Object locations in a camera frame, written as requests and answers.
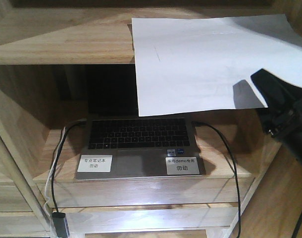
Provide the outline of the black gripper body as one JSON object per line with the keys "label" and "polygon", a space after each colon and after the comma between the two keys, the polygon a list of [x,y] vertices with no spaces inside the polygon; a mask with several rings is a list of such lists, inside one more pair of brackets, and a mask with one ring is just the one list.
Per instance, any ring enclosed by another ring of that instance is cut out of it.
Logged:
{"label": "black gripper body", "polygon": [[269,108],[256,112],[263,132],[282,143],[302,166],[302,98],[277,116]]}

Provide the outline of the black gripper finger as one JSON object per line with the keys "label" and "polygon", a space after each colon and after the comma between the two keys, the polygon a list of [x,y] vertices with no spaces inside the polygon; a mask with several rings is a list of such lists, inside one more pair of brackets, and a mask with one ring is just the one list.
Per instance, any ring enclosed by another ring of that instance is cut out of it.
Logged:
{"label": "black gripper finger", "polygon": [[302,88],[290,84],[265,69],[251,75],[251,80],[273,112],[302,111]]}

